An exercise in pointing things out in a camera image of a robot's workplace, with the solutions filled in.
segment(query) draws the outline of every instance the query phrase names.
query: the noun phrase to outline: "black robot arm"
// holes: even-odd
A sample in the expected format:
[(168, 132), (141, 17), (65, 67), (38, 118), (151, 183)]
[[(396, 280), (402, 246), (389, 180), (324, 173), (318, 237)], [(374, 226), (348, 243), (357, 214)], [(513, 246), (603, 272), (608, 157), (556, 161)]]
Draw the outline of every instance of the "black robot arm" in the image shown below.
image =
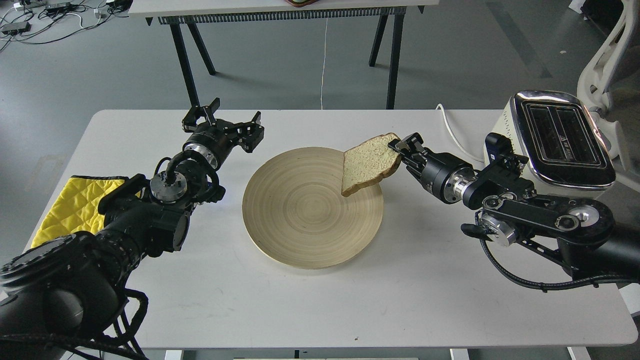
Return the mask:
[[(616, 224), (611, 210), (593, 199), (574, 199), (536, 193), (530, 180), (520, 177), (527, 158), (513, 153), (505, 136), (490, 133), (485, 140), (490, 164), (476, 171), (452, 154), (422, 146), (418, 133), (393, 140), (409, 173), (422, 187), (446, 204), (460, 200), (478, 210), (474, 224), (461, 230), (479, 238), (486, 255), (509, 280), (543, 291), (565, 290), (606, 282), (639, 282), (640, 229)], [(534, 241), (554, 238), (557, 249)], [(559, 284), (532, 282), (508, 272), (486, 244), (517, 243), (563, 267), (572, 277)]]
[[(193, 134), (166, 170), (158, 171), (161, 161), (151, 180), (135, 175), (101, 199), (101, 231), (53, 239), (0, 268), (8, 295), (0, 302), (0, 360), (59, 359), (77, 346), (145, 358), (134, 335), (148, 300), (125, 287), (129, 275), (144, 257), (182, 248), (196, 206), (223, 198), (216, 171), (231, 150), (252, 152), (264, 134), (259, 112), (233, 124), (214, 118), (219, 104), (189, 111), (183, 124)], [(128, 299), (140, 304), (131, 322)], [(115, 338), (103, 333), (111, 325)]]

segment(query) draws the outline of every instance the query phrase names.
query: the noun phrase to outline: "wooden plate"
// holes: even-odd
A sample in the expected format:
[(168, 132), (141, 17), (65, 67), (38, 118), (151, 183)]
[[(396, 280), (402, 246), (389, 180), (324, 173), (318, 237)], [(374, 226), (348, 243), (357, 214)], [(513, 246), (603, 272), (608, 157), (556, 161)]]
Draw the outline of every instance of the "wooden plate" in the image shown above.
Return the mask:
[(267, 256), (320, 269), (364, 249), (382, 222), (376, 184), (343, 197), (342, 151), (304, 147), (275, 156), (252, 176), (242, 212), (251, 239)]

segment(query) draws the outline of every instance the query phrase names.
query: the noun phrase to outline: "white bread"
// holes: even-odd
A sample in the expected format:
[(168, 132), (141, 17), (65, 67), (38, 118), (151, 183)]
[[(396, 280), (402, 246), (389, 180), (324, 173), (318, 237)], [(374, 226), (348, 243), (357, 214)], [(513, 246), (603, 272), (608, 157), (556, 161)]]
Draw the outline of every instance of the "white bread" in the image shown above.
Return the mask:
[(389, 142), (400, 139), (389, 133), (371, 138), (344, 153), (342, 191), (347, 197), (359, 189), (379, 183), (391, 176), (400, 166), (400, 155), (389, 149)]

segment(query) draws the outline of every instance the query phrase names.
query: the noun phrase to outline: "tabletop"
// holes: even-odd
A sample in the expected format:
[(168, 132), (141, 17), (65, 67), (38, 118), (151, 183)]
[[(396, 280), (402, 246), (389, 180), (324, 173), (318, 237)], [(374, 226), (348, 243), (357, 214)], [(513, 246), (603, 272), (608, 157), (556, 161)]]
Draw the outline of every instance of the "tabletop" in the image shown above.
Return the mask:
[(295, 8), (285, 0), (135, 0), (132, 17), (201, 15), (216, 13), (280, 12), (388, 6), (436, 5), (439, 0), (320, 0)]
[[(71, 175), (152, 175), (182, 149), (184, 110), (105, 110), (95, 114), (71, 157)], [(249, 121), (254, 111), (219, 110)], [(499, 110), (451, 110), (459, 140), (479, 156)], [(445, 205), (401, 167), (382, 181), (380, 230), (341, 265), (301, 270), (265, 256), (244, 228), (241, 203), (268, 159), (307, 146), (345, 151), (379, 134), (420, 132), (436, 152), (465, 158), (435, 110), (265, 110), (254, 153), (235, 148), (219, 170), (227, 188), (196, 208), (182, 251), (146, 258), (127, 286), (144, 291), (143, 348), (531, 347), (621, 345), (636, 327), (614, 284), (542, 293), (504, 278), (477, 240), (460, 232), (474, 212)], [(559, 266), (528, 250), (490, 245), (515, 274), (567, 281)]]

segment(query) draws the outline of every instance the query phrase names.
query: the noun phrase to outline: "gray floor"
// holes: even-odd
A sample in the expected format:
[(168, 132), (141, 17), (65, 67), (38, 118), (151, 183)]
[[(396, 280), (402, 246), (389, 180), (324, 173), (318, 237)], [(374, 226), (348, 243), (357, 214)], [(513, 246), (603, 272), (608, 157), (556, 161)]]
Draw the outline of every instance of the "gray floor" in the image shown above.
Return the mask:
[[(98, 0), (87, 3), (95, 6)], [(567, 9), (568, 3), (442, 0), (422, 15), (410, 8), (396, 108), (431, 109), (442, 102), (447, 108), (497, 109), (526, 88), (575, 93), (582, 69), (604, 36)], [(9, 6), (0, 1), (0, 13)], [(84, 17), (87, 24), (95, 21), (90, 13)], [(61, 21), (40, 40), (66, 35), (78, 28), (77, 21), (75, 17)], [(378, 65), (370, 68), (367, 60), (376, 23), (375, 18), (363, 17), (328, 23), (202, 25), (200, 31), (220, 73), (207, 74), (193, 41), (186, 37), (200, 99), (209, 102), (221, 97), (221, 107), (226, 109), (320, 108), (327, 25), (324, 108), (382, 109), (391, 26)], [(142, 19), (115, 19), (53, 44), (10, 44), (0, 53), (0, 230), (4, 234), (0, 263), (22, 251), (94, 113), (188, 106), (169, 29), (156, 22), (148, 27)], [(611, 195), (613, 202), (627, 199), (626, 190), (616, 191), (620, 194)], [(640, 208), (637, 197), (632, 202), (636, 205), (614, 211), (638, 223), (631, 216)], [(606, 349), (592, 355), (594, 359), (638, 358), (635, 350), (624, 349), (615, 350), (626, 351), (626, 357), (618, 353), (609, 357)], [(448, 357), (442, 349), (379, 355), (410, 354), (421, 359)], [(376, 356), (366, 350), (339, 354), (317, 349), (302, 355)], [(220, 358), (210, 352), (188, 356)], [(155, 352), (150, 357), (162, 358)], [(474, 350), (471, 357), (567, 359), (568, 353), (561, 348), (483, 349)]]

